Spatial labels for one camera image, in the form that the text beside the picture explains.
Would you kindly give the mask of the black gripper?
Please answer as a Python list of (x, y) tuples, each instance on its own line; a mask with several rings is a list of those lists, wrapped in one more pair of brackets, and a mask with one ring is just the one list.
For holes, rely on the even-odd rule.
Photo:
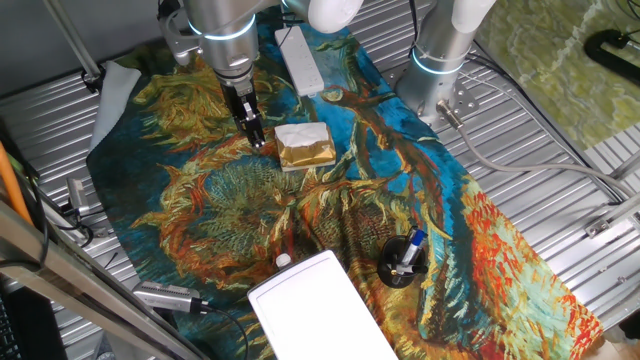
[(245, 79), (239, 82), (223, 82), (221, 88), (236, 126), (245, 132), (254, 148), (261, 148), (265, 144), (265, 138), (253, 81)]

